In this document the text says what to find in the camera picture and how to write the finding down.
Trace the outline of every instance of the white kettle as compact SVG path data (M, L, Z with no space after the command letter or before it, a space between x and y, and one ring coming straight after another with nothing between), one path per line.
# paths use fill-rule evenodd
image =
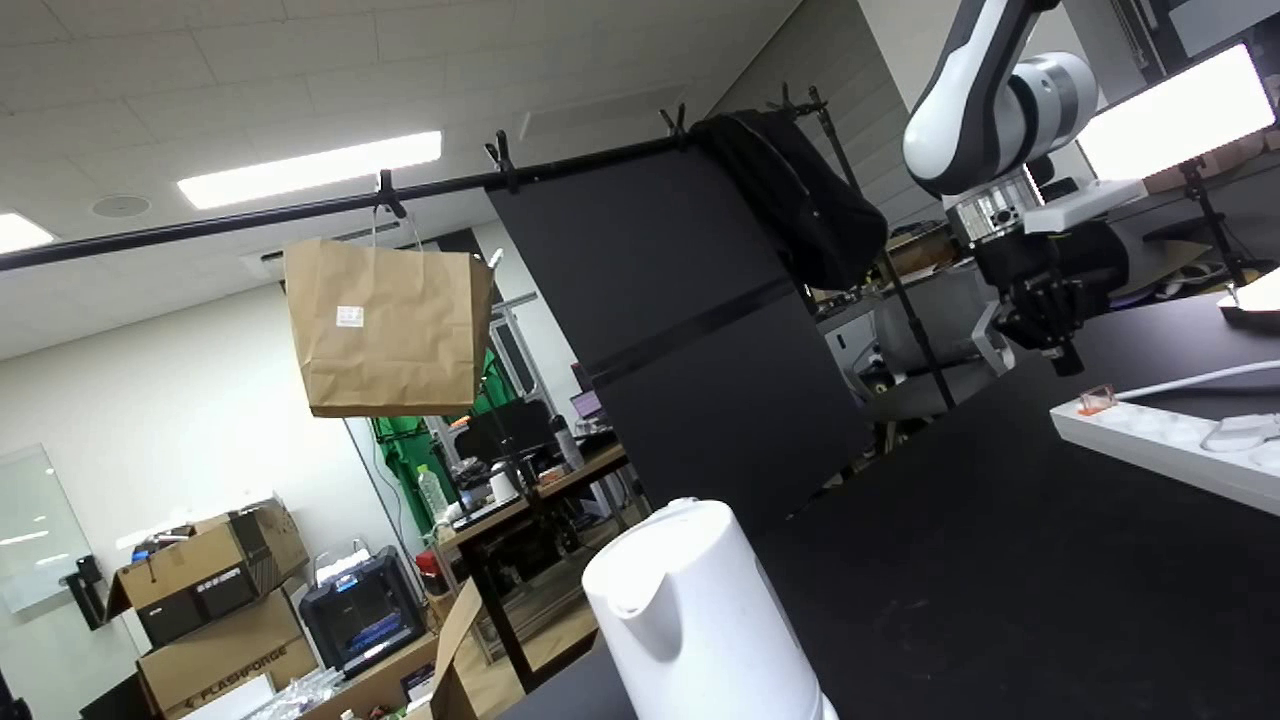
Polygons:
M728 505L673 501L582 588L640 720L837 720Z

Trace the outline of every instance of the brown paper bag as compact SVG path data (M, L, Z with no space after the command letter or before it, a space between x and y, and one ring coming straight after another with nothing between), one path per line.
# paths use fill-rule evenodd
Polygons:
M312 415L456 415L475 404L493 287L479 259L307 240L284 249L284 283Z

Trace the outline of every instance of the power strip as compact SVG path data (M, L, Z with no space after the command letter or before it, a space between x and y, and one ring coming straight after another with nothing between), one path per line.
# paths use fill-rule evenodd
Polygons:
M1210 452L1201 443L1217 427L1212 420L1129 402L1094 415L1079 410L1073 400L1050 411L1066 442L1280 515L1280 442Z

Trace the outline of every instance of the ceiling light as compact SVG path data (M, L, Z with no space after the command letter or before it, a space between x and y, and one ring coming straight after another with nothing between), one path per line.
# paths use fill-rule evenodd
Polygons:
M1098 179L1142 179L1275 123L1244 45L1093 118L1076 138Z
M42 538L49 534L49 530L40 530L38 533L27 533L24 536L17 536L12 538L0 539L0 544L14 544L19 542L27 542L29 539Z
M439 159L440 133L421 132L187 178L178 181L178 188L192 205L207 210Z
M52 241L54 236L49 231L17 213L0 215L0 252L26 250Z

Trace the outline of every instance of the black tabletop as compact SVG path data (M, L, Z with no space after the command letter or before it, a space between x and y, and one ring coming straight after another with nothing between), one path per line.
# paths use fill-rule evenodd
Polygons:
M1280 355L1280 338L1229 328L1215 301L1094 320L1084 374L1024 361L755 542L842 716L1276 716L1280 519L1062 442L1048 418L1101 383ZM1240 388L1276 380L1146 402L1274 411L1277 392ZM503 717L634 715L598 652Z

